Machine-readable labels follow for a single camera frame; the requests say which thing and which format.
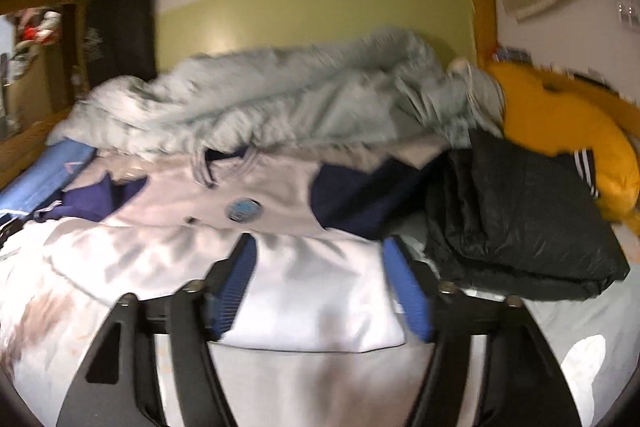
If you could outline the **white navy striped track jacket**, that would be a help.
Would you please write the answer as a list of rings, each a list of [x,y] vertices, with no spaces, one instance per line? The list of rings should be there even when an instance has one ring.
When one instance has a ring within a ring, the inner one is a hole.
[[[101,222],[29,223],[1,251],[1,366],[44,425],[118,298],[204,277],[242,233],[257,265],[210,353],[242,426],[401,426],[433,349],[402,323],[382,247],[322,229],[287,174],[230,199],[152,179]]]

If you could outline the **black puffer jacket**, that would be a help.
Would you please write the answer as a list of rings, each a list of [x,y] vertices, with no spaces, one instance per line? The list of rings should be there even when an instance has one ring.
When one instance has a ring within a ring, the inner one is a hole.
[[[474,130],[421,170],[424,253],[462,287],[540,301],[586,300],[630,266],[590,187],[565,157]]]

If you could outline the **pale pink buttoned coat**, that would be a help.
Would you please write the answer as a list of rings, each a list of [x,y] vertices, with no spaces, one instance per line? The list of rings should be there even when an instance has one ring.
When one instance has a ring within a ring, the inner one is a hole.
[[[321,236],[311,197],[322,171],[367,176],[385,161],[420,168],[446,150],[438,135],[381,146],[254,146],[231,154],[100,157],[62,193],[70,215],[111,225],[207,225],[218,230]]]

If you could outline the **white bed sheet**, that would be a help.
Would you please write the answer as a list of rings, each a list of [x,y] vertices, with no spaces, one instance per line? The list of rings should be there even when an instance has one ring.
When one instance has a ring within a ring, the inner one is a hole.
[[[626,225],[612,230],[629,261],[625,280],[584,301],[525,301],[585,426],[597,425],[611,410],[639,361],[639,237]]]

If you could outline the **blue jeans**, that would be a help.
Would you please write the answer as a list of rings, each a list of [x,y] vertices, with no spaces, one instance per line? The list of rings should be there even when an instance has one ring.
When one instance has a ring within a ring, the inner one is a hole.
[[[40,157],[1,191],[1,223],[26,218],[52,197],[96,156],[96,149],[73,140],[47,146]]]

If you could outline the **yellow pillow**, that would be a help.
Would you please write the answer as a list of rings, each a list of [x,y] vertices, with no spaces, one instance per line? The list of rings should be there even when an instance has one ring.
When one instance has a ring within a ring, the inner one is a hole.
[[[502,88],[506,139],[539,154],[570,154],[594,183],[608,221],[639,232],[639,155],[611,116],[586,98],[544,87],[532,66],[497,62],[487,67]]]

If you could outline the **grey fluffy blanket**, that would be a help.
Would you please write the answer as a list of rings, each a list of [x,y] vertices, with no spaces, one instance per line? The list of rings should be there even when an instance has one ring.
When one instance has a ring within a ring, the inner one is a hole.
[[[155,156],[383,144],[436,133],[456,147],[499,133],[499,83],[467,61],[444,67],[414,31],[345,42],[195,55],[152,81],[119,76],[77,102],[48,143]]]

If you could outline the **dark wooden cabinet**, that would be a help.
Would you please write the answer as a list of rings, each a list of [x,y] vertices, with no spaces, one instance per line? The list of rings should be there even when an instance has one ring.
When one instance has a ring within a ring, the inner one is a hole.
[[[153,0],[92,0],[85,12],[82,54],[89,86],[119,76],[156,77]]]

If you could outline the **wall power socket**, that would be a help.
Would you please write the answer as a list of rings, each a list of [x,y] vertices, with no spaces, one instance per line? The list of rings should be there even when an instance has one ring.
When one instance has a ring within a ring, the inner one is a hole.
[[[639,30],[639,8],[637,0],[617,0],[620,24],[631,30]]]

